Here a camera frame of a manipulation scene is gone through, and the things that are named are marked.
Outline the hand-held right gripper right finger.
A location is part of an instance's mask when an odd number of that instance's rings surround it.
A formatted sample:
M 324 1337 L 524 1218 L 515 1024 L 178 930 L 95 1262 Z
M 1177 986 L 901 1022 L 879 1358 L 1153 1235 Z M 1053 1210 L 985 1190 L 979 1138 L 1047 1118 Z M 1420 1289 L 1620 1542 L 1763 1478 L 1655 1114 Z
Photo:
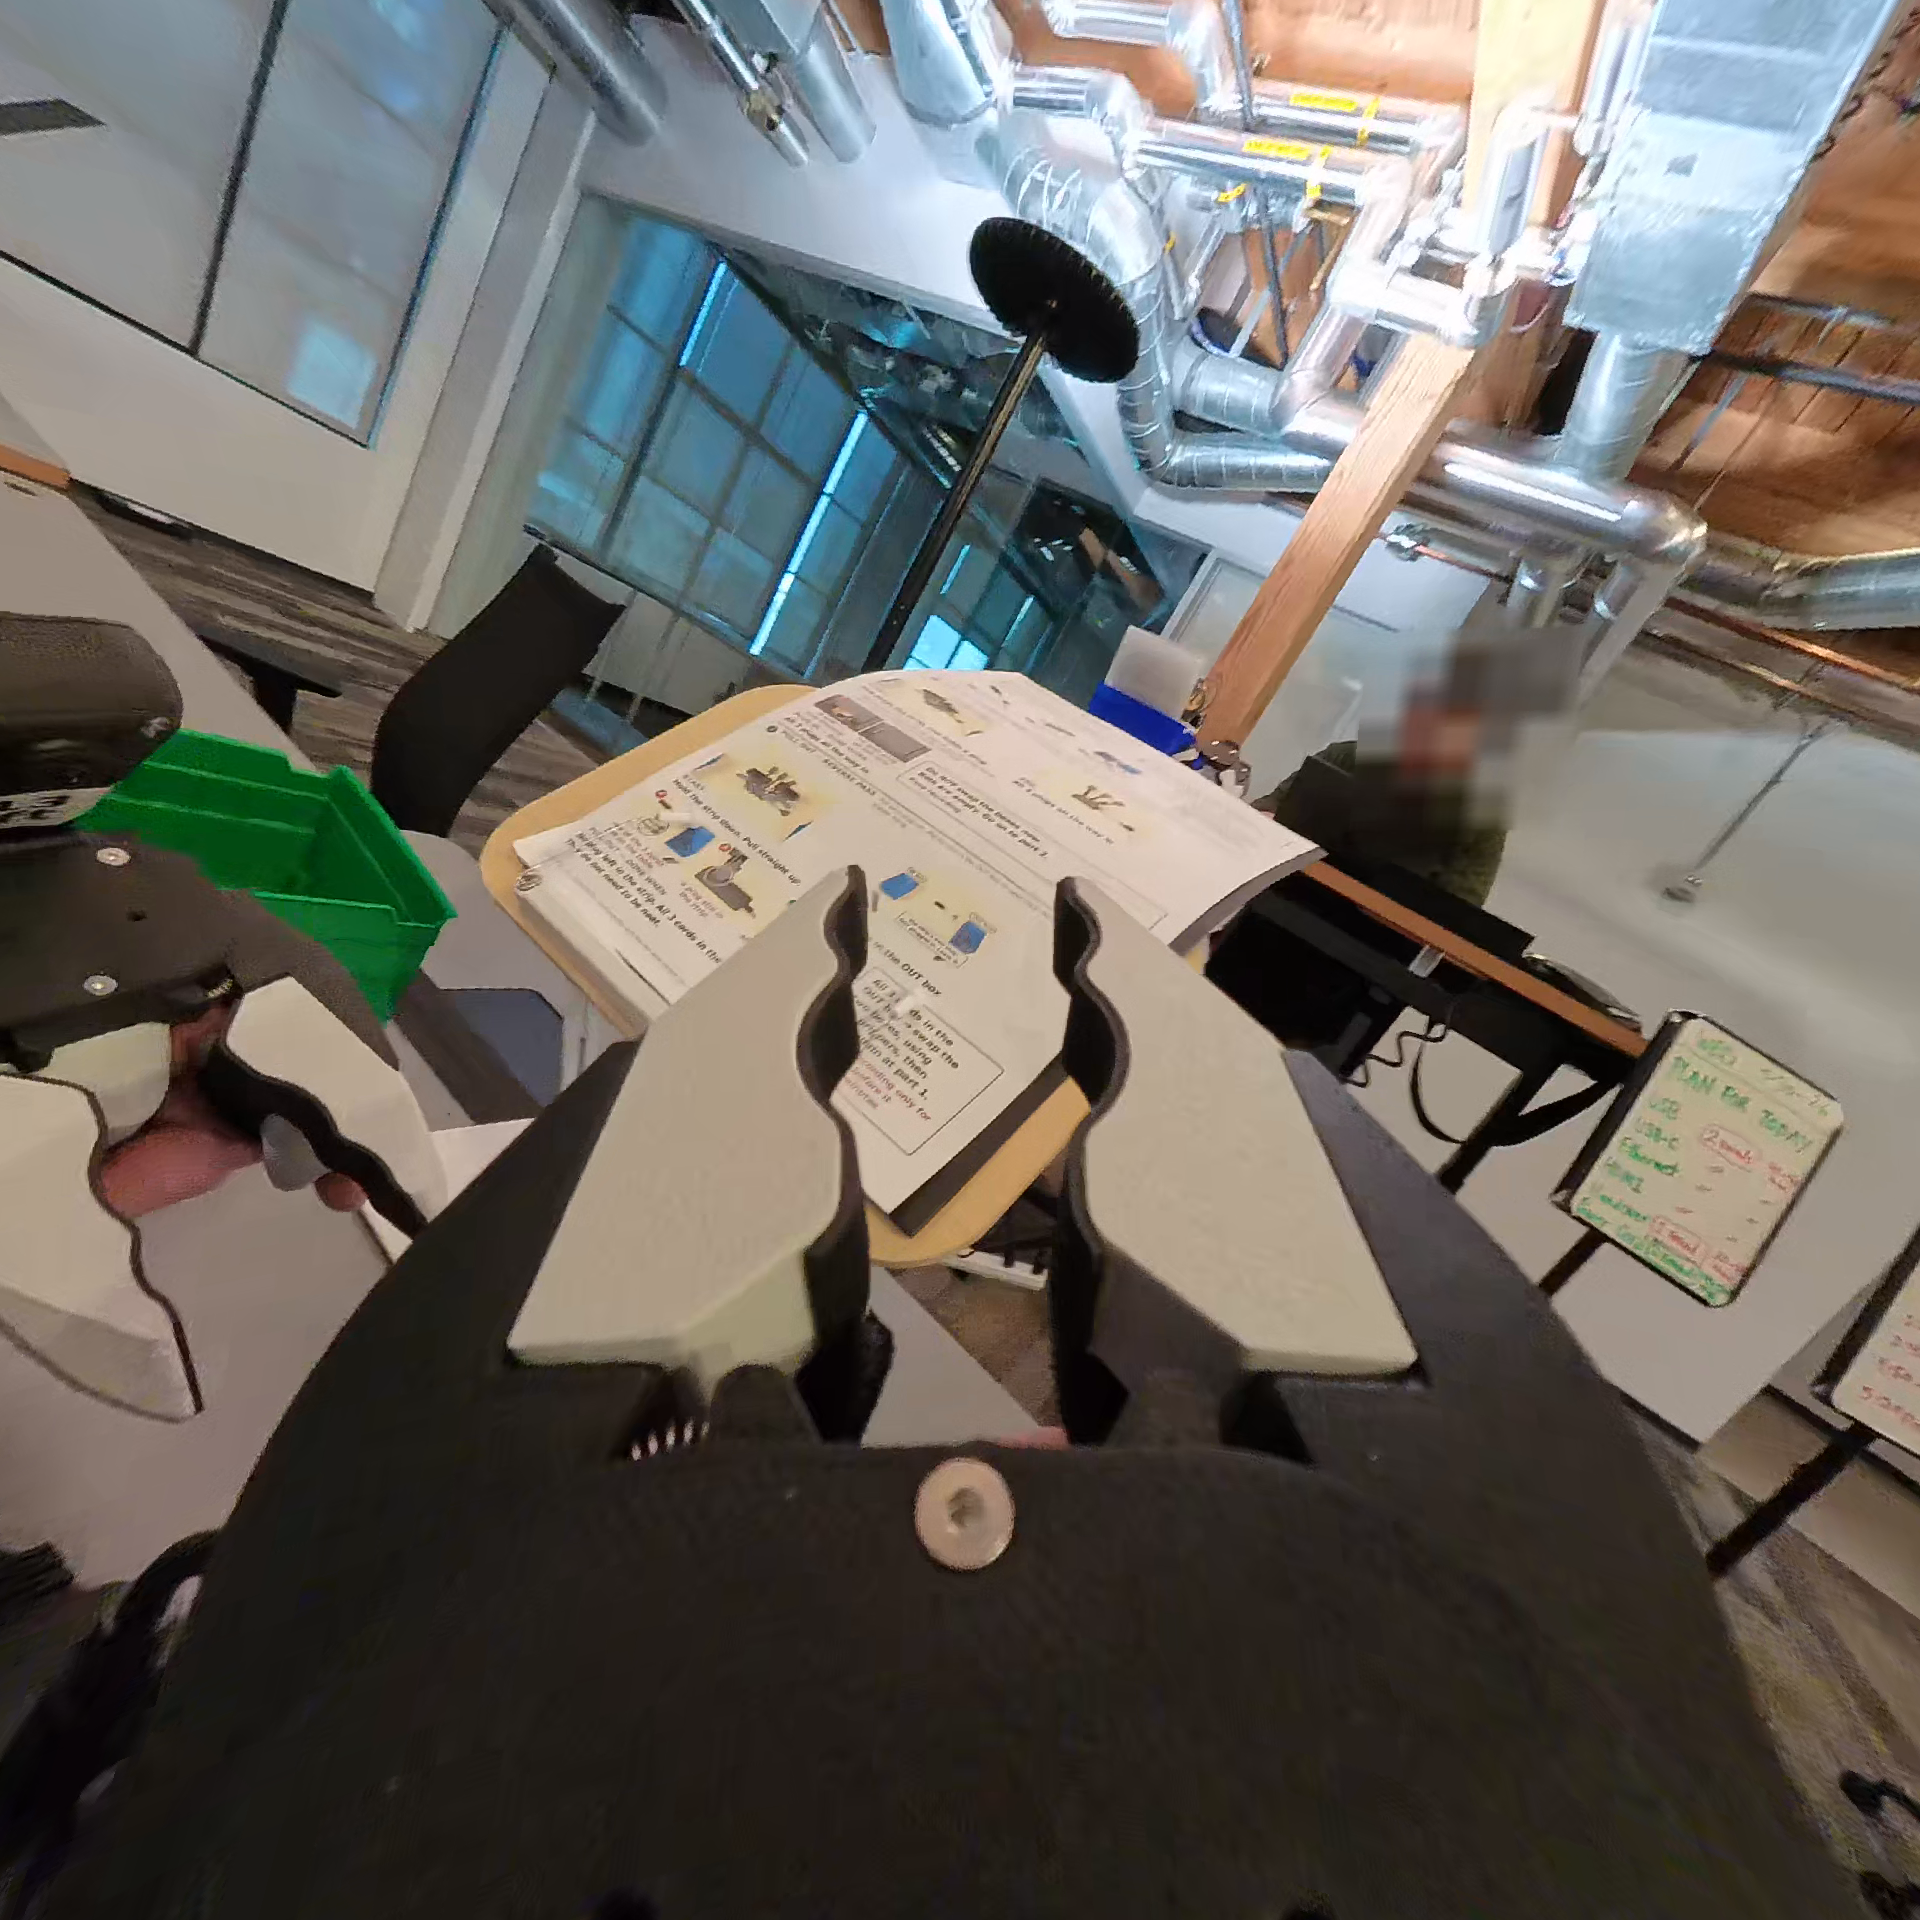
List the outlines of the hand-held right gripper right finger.
M 1402 1382 L 1420 1366 L 1285 1048 L 1090 881 L 1063 881 L 1063 1067 L 1089 1102 L 1047 1274 L 1060 1397 L 1154 1375 Z

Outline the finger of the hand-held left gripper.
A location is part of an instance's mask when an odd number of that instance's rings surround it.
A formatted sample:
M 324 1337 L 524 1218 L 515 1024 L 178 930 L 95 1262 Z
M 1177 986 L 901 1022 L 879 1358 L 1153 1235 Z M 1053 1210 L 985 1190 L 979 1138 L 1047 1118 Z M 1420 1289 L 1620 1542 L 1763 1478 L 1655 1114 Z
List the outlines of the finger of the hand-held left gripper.
M 445 1171 L 415 1094 L 292 976 L 243 995 L 202 1059 L 199 1088 L 258 1144 L 279 1192 L 338 1178 L 409 1240 L 445 1207 Z
M 182 1424 L 202 1387 L 175 1310 L 149 1282 L 138 1227 L 100 1190 L 106 1121 L 84 1088 L 3 1081 L 4 1337 L 63 1386 Z

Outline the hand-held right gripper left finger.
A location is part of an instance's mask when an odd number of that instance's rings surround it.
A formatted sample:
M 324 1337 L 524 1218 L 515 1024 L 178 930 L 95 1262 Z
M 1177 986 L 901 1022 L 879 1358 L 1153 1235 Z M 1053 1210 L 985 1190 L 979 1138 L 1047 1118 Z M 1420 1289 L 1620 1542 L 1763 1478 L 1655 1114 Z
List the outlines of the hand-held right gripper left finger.
M 859 1345 L 871 1247 L 833 1096 L 867 959 L 867 878 L 846 865 L 647 1026 L 519 1305 L 516 1360 L 718 1386 Z

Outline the green plastic bin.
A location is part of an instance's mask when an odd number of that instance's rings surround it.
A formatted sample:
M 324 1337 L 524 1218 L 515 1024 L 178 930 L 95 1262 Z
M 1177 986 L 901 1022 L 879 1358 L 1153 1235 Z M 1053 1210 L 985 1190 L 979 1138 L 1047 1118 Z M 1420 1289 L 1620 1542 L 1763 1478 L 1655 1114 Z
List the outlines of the green plastic bin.
M 81 827 L 187 858 L 324 946 L 393 1021 L 454 909 L 359 778 L 307 774 L 247 741 L 180 729 Z

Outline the round wooden side table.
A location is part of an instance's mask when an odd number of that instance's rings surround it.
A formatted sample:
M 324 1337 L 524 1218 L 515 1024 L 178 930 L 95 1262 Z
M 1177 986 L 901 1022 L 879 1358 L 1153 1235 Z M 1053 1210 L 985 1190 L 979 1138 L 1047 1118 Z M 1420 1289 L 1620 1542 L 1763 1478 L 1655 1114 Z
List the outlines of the round wooden side table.
M 529 897 L 519 893 L 519 878 L 526 870 L 519 841 L 537 833 L 572 827 L 585 814 L 654 783 L 667 765 L 711 747 L 724 734 L 754 726 L 791 702 L 794 698 L 780 686 L 741 691 L 635 751 L 591 769 L 587 776 L 540 797 L 491 831 L 477 858 L 487 895 L 561 967 L 565 979 L 583 990 L 589 1008 L 620 1041 L 641 1041 L 652 1018 L 633 1011 L 614 995 L 609 979 L 574 951 L 565 936 L 540 921 L 529 906 Z M 941 1265 L 961 1251 L 979 1247 L 988 1231 L 1013 1213 L 1026 1190 L 1055 1169 L 1086 1115 L 1089 1102 L 1076 1086 L 1053 1074 L 1037 1109 L 915 1232 L 868 1207 L 874 1261 L 889 1270 L 909 1270 Z

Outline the black chair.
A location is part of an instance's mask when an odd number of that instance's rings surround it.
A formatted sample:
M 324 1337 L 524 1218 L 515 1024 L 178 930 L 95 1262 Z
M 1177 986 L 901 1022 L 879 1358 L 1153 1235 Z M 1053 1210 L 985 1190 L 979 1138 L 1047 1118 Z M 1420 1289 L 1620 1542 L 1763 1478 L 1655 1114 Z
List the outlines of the black chair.
M 548 545 L 377 719 L 369 792 L 403 833 L 445 838 L 475 787 L 597 659 L 622 606 L 575 581 Z

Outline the wooden edged desk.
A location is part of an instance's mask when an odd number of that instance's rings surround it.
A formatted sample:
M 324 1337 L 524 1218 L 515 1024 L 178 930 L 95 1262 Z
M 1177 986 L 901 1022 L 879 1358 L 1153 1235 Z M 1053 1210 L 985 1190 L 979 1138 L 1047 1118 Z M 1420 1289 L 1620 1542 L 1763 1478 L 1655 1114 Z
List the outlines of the wooden edged desk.
M 1636 1067 L 1641 1022 L 1529 951 L 1529 936 L 1434 881 L 1354 854 L 1274 883 L 1217 941 L 1207 979 L 1274 1038 L 1356 1086 L 1407 1079 L 1414 1121 L 1449 1146 L 1457 1194 L 1493 1154 L 1595 1121 Z M 1420 1061 L 1466 1041 L 1510 1070 L 1460 1137 L 1423 1102 Z

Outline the whiteboard on black stand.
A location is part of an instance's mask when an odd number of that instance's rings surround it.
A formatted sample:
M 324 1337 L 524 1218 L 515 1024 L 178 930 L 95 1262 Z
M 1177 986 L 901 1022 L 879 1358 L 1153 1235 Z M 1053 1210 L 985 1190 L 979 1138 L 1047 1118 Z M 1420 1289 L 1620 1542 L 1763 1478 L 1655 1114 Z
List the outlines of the whiteboard on black stand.
M 1877 1443 L 1917 1459 L 1917 1232 L 1909 1235 L 1866 1298 L 1814 1378 L 1814 1395 L 1841 1418 L 1841 1427 L 1826 1447 L 1706 1551 L 1703 1566 L 1713 1579 L 1739 1569 Z
M 1551 1207 L 1707 1310 L 1745 1291 L 1844 1128 L 1841 1101 L 1701 1014 L 1668 1014 Z

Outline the blue storage bin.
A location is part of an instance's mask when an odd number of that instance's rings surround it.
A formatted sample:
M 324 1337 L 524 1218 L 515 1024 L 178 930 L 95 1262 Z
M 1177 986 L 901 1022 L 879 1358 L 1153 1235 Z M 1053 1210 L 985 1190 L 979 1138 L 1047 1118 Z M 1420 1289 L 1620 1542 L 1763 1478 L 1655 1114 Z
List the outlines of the blue storage bin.
M 1207 664 L 1194 650 L 1156 631 L 1129 627 L 1089 699 L 1089 711 L 1145 747 L 1179 757 L 1194 747 L 1191 709 L 1207 673 Z

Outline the printed instruction sheet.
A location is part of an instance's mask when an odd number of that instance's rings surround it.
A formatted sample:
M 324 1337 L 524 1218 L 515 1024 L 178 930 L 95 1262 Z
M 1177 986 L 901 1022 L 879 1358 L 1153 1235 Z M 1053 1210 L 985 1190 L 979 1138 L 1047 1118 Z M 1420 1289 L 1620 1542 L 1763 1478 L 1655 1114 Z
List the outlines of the printed instruction sheet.
M 515 827 L 530 923 L 641 1024 L 819 881 L 868 886 L 859 1061 L 834 1096 L 868 1201 L 923 1231 L 1065 1085 L 1063 881 L 1179 955 L 1324 851 L 1013 673 L 780 689 L 611 765 L 609 801 Z

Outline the wooden support beam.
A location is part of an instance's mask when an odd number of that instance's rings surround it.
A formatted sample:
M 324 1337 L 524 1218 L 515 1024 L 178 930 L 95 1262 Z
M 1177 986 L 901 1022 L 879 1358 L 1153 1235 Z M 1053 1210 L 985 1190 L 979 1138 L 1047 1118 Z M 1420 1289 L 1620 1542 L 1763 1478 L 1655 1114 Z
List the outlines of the wooden support beam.
M 1388 514 L 1444 438 L 1498 337 L 1516 275 L 1507 254 L 1529 226 L 1555 129 L 1585 82 L 1595 3 L 1478 6 L 1460 214 L 1471 241 L 1459 288 L 1444 288 L 1375 381 L 1361 422 L 1299 534 L 1207 677 L 1197 737 L 1239 751 L 1330 614 Z

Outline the silver ventilation ducts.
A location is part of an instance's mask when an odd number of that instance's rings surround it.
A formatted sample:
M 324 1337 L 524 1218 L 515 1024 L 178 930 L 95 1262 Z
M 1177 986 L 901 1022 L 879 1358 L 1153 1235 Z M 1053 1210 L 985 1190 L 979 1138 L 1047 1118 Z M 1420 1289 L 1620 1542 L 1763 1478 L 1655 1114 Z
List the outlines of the silver ventilation ducts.
M 1188 118 L 1153 112 L 1100 64 L 1030 64 L 997 6 L 879 6 L 905 118 L 958 179 L 994 177 L 1007 208 L 1082 250 L 1121 288 L 1139 360 L 1111 386 L 1134 469 L 1163 491 L 1307 496 L 1354 435 L 1363 402 L 1339 389 L 1361 337 L 1411 341 L 1459 288 L 1471 241 L 1460 214 L 1469 112 L 1395 95 L 1330 97 L 1285 82 L 1239 86 L 1220 6 L 1042 6 L 1060 42 L 1143 47 L 1185 69 Z M 1570 152 L 1588 86 L 1570 118 Z M 1205 350 L 1177 315 L 1172 192 L 1214 203 L 1214 226 L 1251 232 L 1265 214 L 1348 214 L 1316 319 L 1283 370 Z M 1572 210 L 1529 218 L 1505 265 L 1516 290 L 1570 290 Z M 1916 617 L 1916 549 L 1851 560 L 1766 555 L 1710 535 L 1663 494 L 1610 466 L 1643 417 L 1633 378 L 1684 352 L 1595 337 L 1580 398 L 1556 440 L 1443 438 L 1403 502 L 1510 542 L 1561 545 L 1618 563 L 1655 598 L 1684 589 L 1713 606 L 1771 605 L 1802 629 L 1877 629 Z

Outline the black floor lamp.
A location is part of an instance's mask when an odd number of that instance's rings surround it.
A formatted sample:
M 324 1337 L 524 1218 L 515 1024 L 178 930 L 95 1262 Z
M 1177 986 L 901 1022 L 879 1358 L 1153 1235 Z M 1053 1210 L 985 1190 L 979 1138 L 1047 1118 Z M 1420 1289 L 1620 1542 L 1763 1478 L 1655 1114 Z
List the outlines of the black floor lamp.
M 997 386 L 943 506 L 905 568 L 863 657 L 861 675 L 889 665 L 1041 366 L 1053 362 L 1069 378 L 1114 386 L 1139 360 L 1137 319 L 1121 288 L 1063 239 L 1018 218 L 994 218 L 973 230 L 967 264 L 997 323 L 1019 338 L 1019 352 Z

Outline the glass window wall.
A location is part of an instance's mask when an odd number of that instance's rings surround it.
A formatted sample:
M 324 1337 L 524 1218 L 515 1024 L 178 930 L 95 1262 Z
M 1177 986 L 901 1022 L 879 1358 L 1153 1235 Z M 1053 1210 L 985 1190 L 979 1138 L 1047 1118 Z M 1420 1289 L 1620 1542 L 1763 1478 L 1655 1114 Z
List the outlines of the glass window wall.
M 626 610 L 583 721 L 652 737 L 733 694 L 859 673 L 1018 350 L 993 330 L 591 202 L 605 299 L 524 528 Z M 1098 496 L 1036 376 L 889 667 L 1015 671 L 1083 705 L 1205 549 Z

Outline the silver rectangular air duct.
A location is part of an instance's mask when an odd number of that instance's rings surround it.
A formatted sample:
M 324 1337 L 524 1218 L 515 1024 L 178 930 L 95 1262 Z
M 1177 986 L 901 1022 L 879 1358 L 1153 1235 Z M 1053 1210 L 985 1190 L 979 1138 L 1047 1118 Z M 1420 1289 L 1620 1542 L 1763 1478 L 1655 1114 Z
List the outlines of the silver rectangular air duct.
M 1778 243 L 1892 3 L 1606 6 L 1575 147 L 1569 323 L 1706 355 Z

